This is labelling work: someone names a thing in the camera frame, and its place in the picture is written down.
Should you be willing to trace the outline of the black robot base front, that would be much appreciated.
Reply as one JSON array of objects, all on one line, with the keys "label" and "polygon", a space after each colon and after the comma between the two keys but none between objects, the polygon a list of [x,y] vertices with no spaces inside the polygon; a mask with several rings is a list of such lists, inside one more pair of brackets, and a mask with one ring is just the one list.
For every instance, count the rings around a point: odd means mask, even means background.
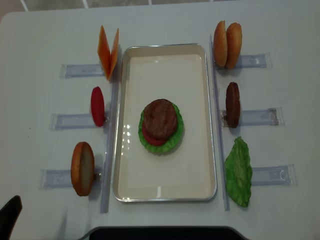
[{"label": "black robot base front", "polygon": [[98,227],[84,235],[90,240],[244,240],[228,227],[135,226]]}]

